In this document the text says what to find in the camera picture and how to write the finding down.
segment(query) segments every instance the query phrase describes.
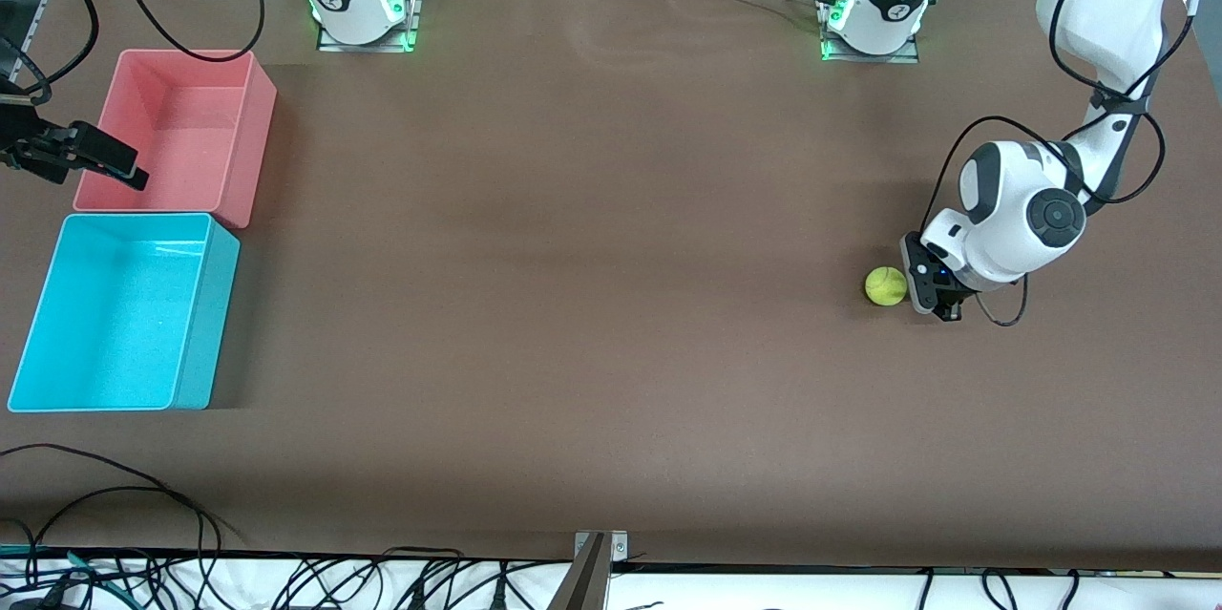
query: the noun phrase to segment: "brown table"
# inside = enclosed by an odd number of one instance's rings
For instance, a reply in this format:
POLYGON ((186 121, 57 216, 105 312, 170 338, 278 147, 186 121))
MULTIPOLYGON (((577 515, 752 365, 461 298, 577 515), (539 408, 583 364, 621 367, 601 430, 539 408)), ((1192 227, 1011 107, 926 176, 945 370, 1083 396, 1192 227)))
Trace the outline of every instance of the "brown table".
MULTIPOLYGON (((912 67, 821 62, 796 0, 426 0, 409 56, 314 53, 302 0, 268 0, 280 98, 213 408, 4 413, 0 445, 147 469, 236 548, 546 557, 606 527, 648 560, 1222 568, 1222 125, 1195 44, 1156 95, 1162 176, 1034 276, 1020 326, 860 293, 964 123, 1080 121, 1034 1, 941 0, 912 67)), ((97 2, 53 120, 97 120, 120 50, 164 45, 97 2)), ((149 2, 197 48, 253 24, 254 0, 149 2)), ((33 56, 84 35, 53 0, 33 56)), ((72 189, 0 174, 0 392, 72 189)), ((28 454, 0 478, 31 520, 120 480, 28 454)), ((62 526, 193 545, 138 494, 62 526)))

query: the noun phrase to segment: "cyan plastic container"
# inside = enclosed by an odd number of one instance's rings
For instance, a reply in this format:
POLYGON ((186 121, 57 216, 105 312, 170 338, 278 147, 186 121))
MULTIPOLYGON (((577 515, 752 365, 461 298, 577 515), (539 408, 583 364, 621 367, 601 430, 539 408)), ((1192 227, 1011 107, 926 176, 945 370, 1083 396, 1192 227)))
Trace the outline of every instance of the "cyan plastic container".
POLYGON ((237 254, 209 214, 70 215, 9 410, 207 407, 237 254))

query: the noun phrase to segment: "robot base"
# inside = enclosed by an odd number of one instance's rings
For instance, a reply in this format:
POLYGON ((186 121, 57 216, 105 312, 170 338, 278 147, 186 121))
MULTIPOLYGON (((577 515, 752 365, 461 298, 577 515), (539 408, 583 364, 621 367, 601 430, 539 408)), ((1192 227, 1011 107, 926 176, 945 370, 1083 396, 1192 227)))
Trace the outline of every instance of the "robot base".
POLYGON ((318 51, 348 51, 348 53, 374 53, 374 54, 403 54, 415 51, 415 35, 420 27, 420 9, 424 0, 392 0, 392 6, 400 6, 406 17, 402 22, 381 37, 363 45, 349 45, 336 40, 335 37, 319 27, 318 51))
POLYGON ((908 40, 899 49, 891 54, 865 54, 853 49, 844 38, 827 27, 833 11, 843 10, 847 0, 837 0, 837 4, 829 6, 819 5, 819 43, 824 61, 859 61, 865 64, 916 64, 920 61, 916 53, 916 37, 909 35, 908 40))
POLYGON ((827 26, 820 22, 819 40, 824 61, 862 61, 868 64, 916 64, 920 61, 916 54, 915 37, 908 37, 908 42, 898 51, 880 56, 857 51, 842 37, 829 31, 827 26))

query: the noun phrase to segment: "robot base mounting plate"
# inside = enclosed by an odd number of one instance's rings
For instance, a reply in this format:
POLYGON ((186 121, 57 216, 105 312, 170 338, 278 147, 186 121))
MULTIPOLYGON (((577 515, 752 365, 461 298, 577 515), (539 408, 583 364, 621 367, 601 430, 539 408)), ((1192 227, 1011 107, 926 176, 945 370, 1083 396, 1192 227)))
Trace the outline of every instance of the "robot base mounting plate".
POLYGON ((323 27, 318 31, 318 51, 346 51, 358 54, 403 54, 415 51, 415 35, 420 28, 420 9, 424 0, 397 0, 402 2, 404 18, 393 28, 369 44, 349 45, 336 40, 323 27))

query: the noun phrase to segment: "pink plastic container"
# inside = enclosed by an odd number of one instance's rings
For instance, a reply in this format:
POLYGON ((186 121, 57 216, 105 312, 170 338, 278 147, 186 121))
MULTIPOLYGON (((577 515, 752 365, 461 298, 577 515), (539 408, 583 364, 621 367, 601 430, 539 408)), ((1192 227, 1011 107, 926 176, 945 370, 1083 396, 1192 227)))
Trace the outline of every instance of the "pink plastic container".
POLYGON ((136 192, 82 174, 73 208, 207 211, 244 229, 275 101, 276 88, 253 54, 210 64, 172 50, 122 53, 98 127, 136 148, 149 182, 136 192))

